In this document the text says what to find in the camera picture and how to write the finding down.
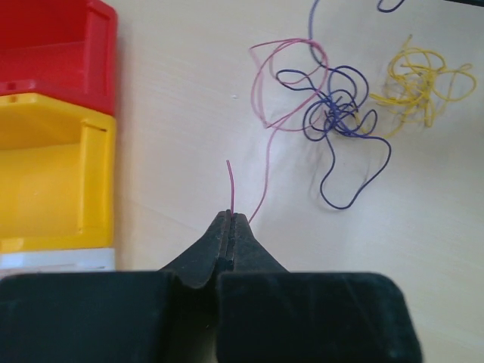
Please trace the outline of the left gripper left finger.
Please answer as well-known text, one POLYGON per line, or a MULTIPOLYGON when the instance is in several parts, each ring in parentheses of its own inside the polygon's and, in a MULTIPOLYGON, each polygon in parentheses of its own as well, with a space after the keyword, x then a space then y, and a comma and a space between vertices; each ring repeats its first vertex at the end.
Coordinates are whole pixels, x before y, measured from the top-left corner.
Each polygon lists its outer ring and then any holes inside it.
POLYGON ((1 281, 3 362, 159 362, 177 323, 211 323, 231 214, 154 271, 29 272, 1 281))

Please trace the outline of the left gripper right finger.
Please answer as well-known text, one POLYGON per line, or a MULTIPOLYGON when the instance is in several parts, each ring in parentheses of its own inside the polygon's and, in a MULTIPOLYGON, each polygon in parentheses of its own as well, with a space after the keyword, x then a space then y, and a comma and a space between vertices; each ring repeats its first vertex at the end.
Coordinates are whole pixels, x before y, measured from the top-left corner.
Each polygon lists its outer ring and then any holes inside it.
POLYGON ((371 272, 288 272, 244 215, 231 217, 233 269, 217 280, 220 362, 421 362, 405 297, 371 272))

